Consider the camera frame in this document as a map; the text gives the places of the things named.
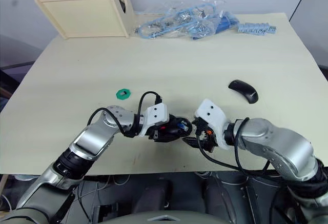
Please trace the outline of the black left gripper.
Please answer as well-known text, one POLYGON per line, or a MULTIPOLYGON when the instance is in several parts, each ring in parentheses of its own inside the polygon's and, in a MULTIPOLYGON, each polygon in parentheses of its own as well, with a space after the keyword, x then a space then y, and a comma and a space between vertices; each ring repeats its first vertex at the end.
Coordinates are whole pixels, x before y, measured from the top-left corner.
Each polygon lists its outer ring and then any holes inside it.
MULTIPOLYGON (((178 117, 175 115, 169 115, 169 122, 185 122, 184 117, 178 117)), ((149 128, 148 139, 154 140, 155 142, 172 142, 180 139, 179 135, 174 134, 163 134, 164 128, 149 128)))

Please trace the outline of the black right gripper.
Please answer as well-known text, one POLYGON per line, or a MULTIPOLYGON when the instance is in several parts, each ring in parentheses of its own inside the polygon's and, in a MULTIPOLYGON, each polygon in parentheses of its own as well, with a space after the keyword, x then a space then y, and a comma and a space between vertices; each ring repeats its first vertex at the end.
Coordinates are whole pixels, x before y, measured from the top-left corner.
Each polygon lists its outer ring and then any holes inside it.
POLYGON ((196 137, 184 137, 183 141, 192 148, 212 153, 218 146, 213 129, 200 117, 196 117, 192 124, 195 126, 196 137))

